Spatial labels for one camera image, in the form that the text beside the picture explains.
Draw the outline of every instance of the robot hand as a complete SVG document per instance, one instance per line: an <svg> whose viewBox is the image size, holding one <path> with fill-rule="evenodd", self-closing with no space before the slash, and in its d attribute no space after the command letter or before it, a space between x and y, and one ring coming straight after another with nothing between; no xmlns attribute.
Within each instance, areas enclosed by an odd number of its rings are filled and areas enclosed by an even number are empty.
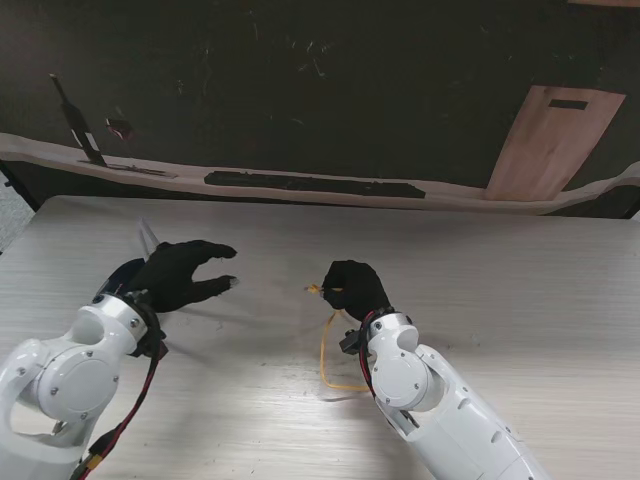
<svg viewBox="0 0 640 480"><path fill-rule="evenodd" d="M151 307L158 313L173 312L190 303L203 302L237 285L230 275L194 282L198 266L212 258L233 258L236 251L204 240L158 245L149 260L127 285L127 290L148 290Z"/></svg>
<svg viewBox="0 0 640 480"><path fill-rule="evenodd" d="M436 479L551 479L515 429L453 366L434 349L418 344L417 329L391 308L373 268L353 260L333 262L323 297L362 321L357 349L353 341L346 349L341 342L343 351L360 353L376 404ZM373 372L368 350L377 357Z"/></svg>
<svg viewBox="0 0 640 480"><path fill-rule="evenodd" d="M237 280L228 275L204 282L193 282L191 276L209 259L235 254L231 247L202 240L160 244L148 262L136 259L118 268L93 303L79 310L65 335L27 340L16 348L0 367L2 477L69 480L75 471L74 478L84 479L113 449L144 399L159 359L161 332L155 312L173 311L231 288ZM76 468L116 392L122 357L140 352L145 339L151 340L151 348L142 353L152 361L143 394L127 419L108 432L109 441L100 446L99 454L92 451L88 457L98 462L83 462ZM54 432L15 432L10 417L17 401L57 420Z"/></svg>
<svg viewBox="0 0 640 480"><path fill-rule="evenodd" d="M376 271L353 260L331 264L322 282L322 297L336 310L346 310L361 322L369 313L391 307Z"/></svg>

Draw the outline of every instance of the black glove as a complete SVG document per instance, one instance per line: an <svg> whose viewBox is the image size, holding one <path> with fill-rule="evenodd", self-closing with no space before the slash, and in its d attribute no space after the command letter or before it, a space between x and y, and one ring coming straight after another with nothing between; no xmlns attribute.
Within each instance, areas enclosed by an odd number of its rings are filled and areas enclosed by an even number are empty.
<svg viewBox="0 0 640 480"><path fill-rule="evenodd" d="M194 282L191 278L196 268L211 258L235 256L233 248L204 240L175 245L163 242L127 284L127 290L148 290L151 308L159 313L172 312L220 295L236 285L238 279L230 275L204 282Z"/></svg>
<svg viewBox="0 0 640 480"><path fill-rule="evenodd" d="M391 308L378 274L366 263L353 260L333 262L322 288L324 299L333 308L345 309L360 321L374 310ZM341 288L342 291L336 292L333 288Z"/></svg>

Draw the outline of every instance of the wooden table surface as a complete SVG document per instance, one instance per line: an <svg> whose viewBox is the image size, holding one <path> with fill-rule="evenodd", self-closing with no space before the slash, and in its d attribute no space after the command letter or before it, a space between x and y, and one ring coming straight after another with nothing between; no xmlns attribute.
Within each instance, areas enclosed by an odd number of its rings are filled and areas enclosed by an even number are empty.
<svg viewBox="0 0 640 480"><path fill-rule="evenodd" d="M347 258L376 268L421 342L518 427L556 479L640 471L636 223L60 197L0 257L0 356L67 330L103 280L139 256L138 216L161 240L232 245L235 259L196 278L229 273L241 283L167 318L170 353L91 478L429 479L367 394L320 379L331 310L303 288ZM329 376L359 383L356 359L337 346L348 324L336 325ZM146 368L125 359L96 433L128 412ZM40 425L16 416L25 430Z"/></svg>

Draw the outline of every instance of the yellow cable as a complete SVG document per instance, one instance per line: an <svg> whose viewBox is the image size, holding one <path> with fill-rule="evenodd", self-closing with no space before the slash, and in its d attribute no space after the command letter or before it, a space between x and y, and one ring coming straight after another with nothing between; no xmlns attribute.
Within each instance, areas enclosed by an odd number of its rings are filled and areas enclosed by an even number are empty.
<svg viewBox="0 0 640 480"><path fill-rule="evenodd" d="M307 287L306 289L308 292L310 293L320 293L322 292L322 289L320 287L318 287L317 285L311 285L310 287ZM325 351L325 347L327 344L327 337L329 335L329 329L331 328L331 322L333 322L333 319L336 318L336 315L340 312L340 310L336 310L335 312L333 312L331 314L331 316L329 317L329 319L327 320L327 324L324 327L324 334L322 335L322 343L320 344L320 376L322 377L322 381L324 382L324 384L329 387L329 388L335 388L336 390L350 390L352 392L368 392L369 391L369 387L363 385L336 385L334 383L330 383L329 380L327 380L327 376L325 375L324 372L324 351Z"/></svg>

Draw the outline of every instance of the red wire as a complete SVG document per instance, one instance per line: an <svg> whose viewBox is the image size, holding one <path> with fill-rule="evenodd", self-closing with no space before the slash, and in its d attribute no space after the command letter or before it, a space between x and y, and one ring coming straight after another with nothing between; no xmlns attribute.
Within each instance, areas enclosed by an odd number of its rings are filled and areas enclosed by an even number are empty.
<svg viewBox="0 0 640 480"><path fill-rule="evenodd" d="M141 394L142 393L146 394L149 391L149 387L151 386L151 381L153 380L153 377L155 374L156 374L156 369L154 368L147 375L147 378L142 387ZM115 447L116 443L118 442L118 439L120 438L120 435L122 435L122 432L124 431L125 428L127 428L127 426L129 425L129 423L131 422L135 414L138 413L138 410L140 409L141 405L142 405L142 402L140 403L136 402L136 404L133 406L129 414L122 421L122 423L120 424L120 427L118 427L118 430L116 430L116 433L113 436L113 439L111 440L109 445L107 445L107 448L104 450L102 454L103 459L106 458L106 456L109 455L109 453L111 453L111 450L113 450L113 448ZM80 477L79 480L85 480L92 471L93 470L87 470L86 472L84 472L84 474Z"/></svg>
<svg viewBox="0 0 640 480"><path fill-rule="evenodd" d="M364 320L362 321L362 324L360 325L361 329L366 329L369 328L369 320L371 319L371 317L373 316L373 314L375 313L374 310L370 311L367 316L364 318ZM366 365L366 361L367 359L366 354L365 354L365 347L366 347L366 335L364 340L361 342L360 344L360 368L362 369L362 374L364 375L364 380L367 383L367 386L369 387L369 390L371 390L371 394L375 397L376 393L373 391L373 386L371 385L371 376L369 375L369 373L367 372L367 365Z"/></svg>

